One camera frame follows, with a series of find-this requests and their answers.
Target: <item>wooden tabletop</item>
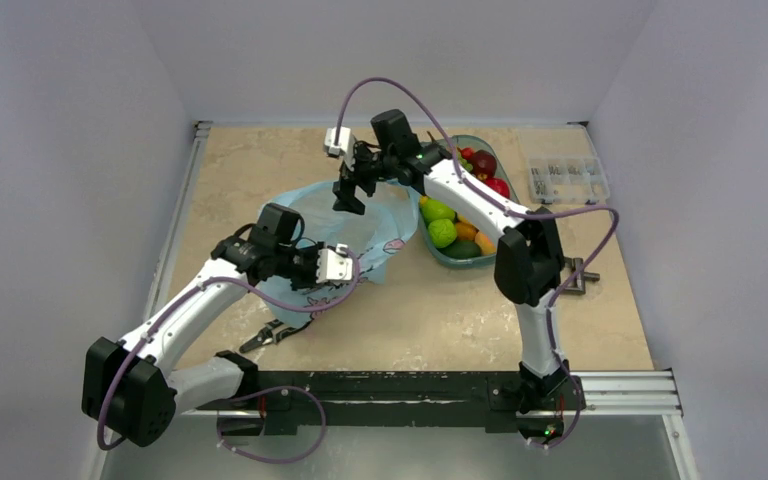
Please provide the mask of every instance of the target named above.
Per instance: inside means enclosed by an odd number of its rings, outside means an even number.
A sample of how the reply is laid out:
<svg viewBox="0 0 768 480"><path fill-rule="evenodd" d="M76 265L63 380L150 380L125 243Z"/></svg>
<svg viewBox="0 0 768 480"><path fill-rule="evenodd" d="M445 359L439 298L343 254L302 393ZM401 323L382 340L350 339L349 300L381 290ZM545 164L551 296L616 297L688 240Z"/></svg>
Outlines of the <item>wooden tabletop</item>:
<svg viewBox="0 0 768 480"><path fill-rule="evenodd" d="M213 128L187 215L172 292L198 272L216 242L257 220L272 197L336 180L339 161L322 153L325 128ZM355 129L372 141L371 129ZM591 152L586 132L569 128L453 128L496 151L520 201L530 203L527 155ZM551 206L559 211L571 206ZM561 219L564 253L586 257L610 219L595 212ZM591 268L587 295L562 296L560 335L575 370L650 370L652 362L625 264L612 239ZM179 368L239 346L274 317L248 295L190 347ZM451 270L438 264L417 232L388 263L384 285L363 284L342 305L279 345L249 353L265 370L514 370L521 339L493 269Z"/></svg>

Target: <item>white wall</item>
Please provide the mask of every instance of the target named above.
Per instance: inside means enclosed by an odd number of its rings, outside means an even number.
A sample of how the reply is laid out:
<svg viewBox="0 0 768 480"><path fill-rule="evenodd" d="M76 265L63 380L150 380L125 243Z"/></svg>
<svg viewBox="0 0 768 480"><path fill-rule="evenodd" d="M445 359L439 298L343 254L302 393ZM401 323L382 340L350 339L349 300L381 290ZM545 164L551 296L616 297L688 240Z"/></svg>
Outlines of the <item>white wall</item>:
<svg viewBox="0 0 768 480"><path fill-rule="evenodd" d="M79 478L84 354L142 313L191 138L127 0L0 2L0 478Z"/></svg>
<svg viewBox="0 0 768 480"><path fill-rule="evenodd" d="M591 133L703 478L768 478L768 2L658 2Z"/></svg>
<svg viewBox="0 0 768 480"><path fill-rule="evenodd" d="M593 115L655 0L134 0L198 119L333 122L358 80L403 82L447 123ZM348 116L399 106L367 87Z"/></svg>

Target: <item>fruit bowl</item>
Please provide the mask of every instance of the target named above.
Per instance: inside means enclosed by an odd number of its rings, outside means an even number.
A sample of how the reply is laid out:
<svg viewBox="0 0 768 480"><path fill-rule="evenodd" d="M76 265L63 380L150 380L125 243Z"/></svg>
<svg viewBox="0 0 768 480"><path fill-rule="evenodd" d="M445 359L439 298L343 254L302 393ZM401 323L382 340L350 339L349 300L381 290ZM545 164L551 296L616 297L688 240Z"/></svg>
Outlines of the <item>fruit bowl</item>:
<svg viewBox="0 0 768 480"><path fill-rule="evenodd" d="M455 143L455 146L460 150L465 150L467 148L471 148L473 151L477 152L479 150L484 150L487 152L490 152L496 159L499 159L499 156L496 155L496 152L493 151L493 148L490 147L490 145L487 144L484 140L474 137L472 135L455 135L452 137L452 141ZM445 140L437 140L437 143L441 144L444 148L448 150L448 146L446 145ZM494 175L495 178L503 180L505 183L507 183L508 187L510 187L510 199L513 200L516 203L519 203L519 199L516 196L516 192L513 190L513 186L511 185L510 180L508 179L508 176L505 174L505 170L502 168L502 162L498 161L496 166L496 173ZM478 182L479 180L476 178L471 179L473 182ZM473 258L452 258L442 251L440 251L437 247L434 246L434 242L431 239L431 235L428 232L428 227L425 224L425 221L420 215L419 218L419 230L422 232L422 238L425 240L425 245L428 247L428 250L431 252L431 255L434 256L435 259L437 259L438 262L441 264L449 267L449 268L476 268L476 267L488 267L490 265L493 265L496 261L496 254L492 255L483 255L479 257L473 257Z"/></svg>

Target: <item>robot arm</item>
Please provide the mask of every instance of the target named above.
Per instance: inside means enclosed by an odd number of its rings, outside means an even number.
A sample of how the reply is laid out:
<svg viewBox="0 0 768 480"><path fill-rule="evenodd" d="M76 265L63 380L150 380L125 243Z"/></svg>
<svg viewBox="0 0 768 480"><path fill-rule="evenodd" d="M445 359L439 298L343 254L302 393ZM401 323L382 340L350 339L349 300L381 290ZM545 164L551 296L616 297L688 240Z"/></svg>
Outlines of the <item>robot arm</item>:
<svg viewBox="0 0 768 480"><path fill-rule="evenodd" d="M196 277L160 312L116 343L98 339L86 357L84 413L100 418L114 377L126 369L114 385L104 422L146 446L176 413L251 390L247 382L256 378L257 366L233 352L219 352L192 368L173 368L208 325L262 280L289 278L294 289L352 280L353 260L343 256L345 246L299 248L292 238L299 223L297 212L266 205L256 225L219 242ZM248 238L242 238L249 228ZM123 366L129 357L130 365Z"/></svg>
<svg viewBox="0 0 768 480"><path fill-rule="evenodd" d="M563 251L555 222L523 220L511 212L530 213L480 182L473 182L484 195L467 187L457 176L450 152L436 143L422 145L399 110L390 110L372 119L379 151L358 141L351 130L341 128L335 143L335 129L328 129L324 150L342 157L340 178L334 183L335 210L364 213L355 197L356 187L368 196L376 183L397 179L423 195L440 200L463 214L498 245L494 278L499 290L514 303L522 336L520 374L526 403L537 404L556 391L567 379L559 361L566 363L560 348L557 316L552 312L552 331L546 322L547 304L560 284L564 267ZM507 208L500 211L485 196ZM549 213L541 208L535 213ZM556 348L552 348L550 338Z"/></svg>

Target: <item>translucent blue plastic bag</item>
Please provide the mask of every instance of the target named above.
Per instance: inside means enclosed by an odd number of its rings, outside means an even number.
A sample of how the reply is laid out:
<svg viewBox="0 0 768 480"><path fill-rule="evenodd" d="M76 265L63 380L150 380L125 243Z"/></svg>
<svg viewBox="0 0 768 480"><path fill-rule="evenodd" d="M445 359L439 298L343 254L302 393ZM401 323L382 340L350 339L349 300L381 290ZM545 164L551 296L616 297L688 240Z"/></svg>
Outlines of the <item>translucent blue plastic bag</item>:
<svg viewBox="0 0 768 480"><path fill-rule="evenodd" d="M364 215L335 212L332 182L322 182L278 195L270 201L290 207L305 221L304 236L326 245L344 243L360 258L361 281L384 283L387 260L399 252L416 232L419 194L399 185L379 184L372 198L361 198ZM307 240L299 246L308 245ZM343 294L345 285L292 291L286 278L272 277L258 287L286 303L306 307L327 304ZM269 305L275 318L291 327L301 327L320 313L288 312Z"/></svg>

